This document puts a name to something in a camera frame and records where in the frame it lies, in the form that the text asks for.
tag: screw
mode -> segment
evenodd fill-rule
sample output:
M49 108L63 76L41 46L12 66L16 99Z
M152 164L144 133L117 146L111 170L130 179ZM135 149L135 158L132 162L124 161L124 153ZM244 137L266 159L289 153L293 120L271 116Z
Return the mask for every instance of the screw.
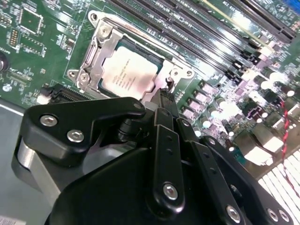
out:
M9 83L2 87L2 90L5 92L10 92L12 89L13 87Z
M215 142L215 140L214 140L214 139L210 138L210 139L208 139L208 140L209 140L209 142L210 142L211 144L213 144L213 145L215 145L215 144L216 144L216 142Z
M39 121L46 127L53 127L57 124L57 119L51 115L42 116Z
M179 73L178 73L178 69L174 68L171 72L170 72L170 75L171 76L177 76Z
M133 106L137 109L141 109L142 106L139 103L134 103Z
M90 15L90 18L92 21L96 21L98 17L96 14L93 13L92 15Z
M75 73L74 72L70 72L69 75L70 75L70 77L75 77Z
M178 198L178 192L172 184L164 185L164 194L170 200L176 200Z
M228 206L226 207L226 211L227 211L229 217L230 217L235 223L237 223L237 224L240 223L240 215L239 215L239 213L237 212L237 210L236 210L234 207L232 207L231 205L228 205Z
M189 126L189 123L188 123L186 120L183 120L182 123L183 123L183 125L186 126L186 127Z
M290 221L289 217L287 216L287 214L285 212L283 212L282 210L279 210L279 213L280 213L282 219L284 219L286 222Z
M100 35L103 38L106 38L109 36L109 32L108 32L108 27L103 25L102 27L100 27Z
M67 133L67 138L71 142L80 143L84 140L83 132L80 130L70 130Z
M189 70L189 71L187 71L187 75L188 75L188 76L191 76L192 74L193 74L193 72L192 72L192 71L190 71L190 70Z
M0 60L0 71L4 70L4 61Z
M275 214L273 210L268 209L268 214L275 222L278 222L278 216Z
M81 74L81 75L80 75L80 80L81 80L83 83L89 81L89 79L90 79L90 76L89 76L88 74Z

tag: cpu socket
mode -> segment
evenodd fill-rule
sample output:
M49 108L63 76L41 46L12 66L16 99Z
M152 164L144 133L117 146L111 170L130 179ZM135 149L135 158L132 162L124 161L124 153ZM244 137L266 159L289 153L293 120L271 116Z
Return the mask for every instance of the cpu socket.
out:
M180 79L195 75L177 52L122 18L98 11L88 17L95 32L80 69L67 72L81 92L145 102L158 89L172 91Z

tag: motherboard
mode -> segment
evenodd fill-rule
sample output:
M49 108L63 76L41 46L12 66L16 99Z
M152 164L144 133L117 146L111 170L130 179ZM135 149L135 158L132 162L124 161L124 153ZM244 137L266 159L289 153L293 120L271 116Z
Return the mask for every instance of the motherboard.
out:
M271 165L300 119L290 2L0 0L0 97L23 108L146 102L168 88L198 137L217 138L242 164Z

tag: silver screw head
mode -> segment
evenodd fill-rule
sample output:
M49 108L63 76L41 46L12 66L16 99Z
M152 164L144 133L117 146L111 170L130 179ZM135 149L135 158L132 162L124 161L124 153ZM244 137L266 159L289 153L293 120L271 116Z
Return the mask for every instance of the silver screw head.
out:
M164 194L170 200L176 200L178 198L178 192L172 184L164 185Z
M137 108L137 109L141 109L141 108L142 108L142 106L141 106L140 103L133 103L133 106L134 106L135 108Z
M240 223L240 215L239 215L239 213L237 212L237 210L236 210L234 207L232 207L231 205L228 205L228 206L226 207L226 211L227 211L229 217L230 217L235 223L237 223L237 224Z
M187 71L187 75L191 76L193 74L193 72L191 70Z
M109 30L110 30L110 28L108 26L106 26L106 25L101 26L99 28L99 33L100 33L101 37L107 38L110 34Z
M282 217L282 219L284 219L286 222L290 221L290 218L287 216L287 214L285 212L283 212L282 210L279 210L279 214Z
M278 222L278 216L273 210L268 209L268 214L275 222Z
M39 121L46 127L53 127L57 124L57 119L51 115L42 116Z
M215 145L215 144L216 144L215 140L214 140L214 139L212 139L212 138L210 138L210 139L209 139L209 142L210 142L211 144L213 144L213 145Z
M80 143L84 140L83 132L80 130L70 130L67 133L67 138L71 142Z
M80 75L80 80L83 82L83 83L86 83L90 80L90 76L88 74L81 74Z
M75 77L75 73L73 71L69 72L70 77Z
M186 120L183 120L182 123L183 123L183 125L186 126L186 127L189 126L189 122L187 122Z
M96 21L97 19L98 19L98 16L96 15L96 14L92 14L92 15L90 15L90 19L92 20L92 21Z

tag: metal cylinder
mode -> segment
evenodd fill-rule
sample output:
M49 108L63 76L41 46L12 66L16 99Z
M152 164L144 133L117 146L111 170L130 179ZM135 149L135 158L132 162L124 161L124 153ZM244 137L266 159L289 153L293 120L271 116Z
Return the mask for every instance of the metal cylinder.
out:
M256 123L261 123L263 121L259 114L256 114L253 119Z
M219 112L217 111L217 109L215 107L208 108L208 112L212 118L216 118L219 115Z
M0 72L6 71L9 68L9 61L6 55L0 51Z
M263 75L268 78L271 82L278 82L284 79L284 74L276 72L270 68L266 68Z
M206 116L201 117L200 122L201 122L201 125L202 125L203 128L210 128L211 127L211 122Z
M259 115L262 118L267 118L269 114L264 109L261 109L261 111L259 111Z
M234 151L235 150L234 144L229 139L227 139L227 138L225 139L225 144L226 144L226 148L229 151Z
M288 97L292 97L295 95L295 91L289 87L288 85L285 85L283 83L280 84L280 90L285 93Z
M223 97L219 97L216 99L216 103L217 105L221 108L221 109L225 109L227 106L227 103L225 101L225 99Z
M193 130L195 132L195 135L197 137L200 137L201 136L201 131L200 131L200 128L199 127L193 127Z
M229 123L226 120L223 120L222 124L223 124L228 136L230 136L230 137L234 136L234 131L233 131L232 127L229 125Z
M270 89L273 86L273 83L271 81L267 81L261 76L257 76L256 78L254 78L254 82L263 90Z

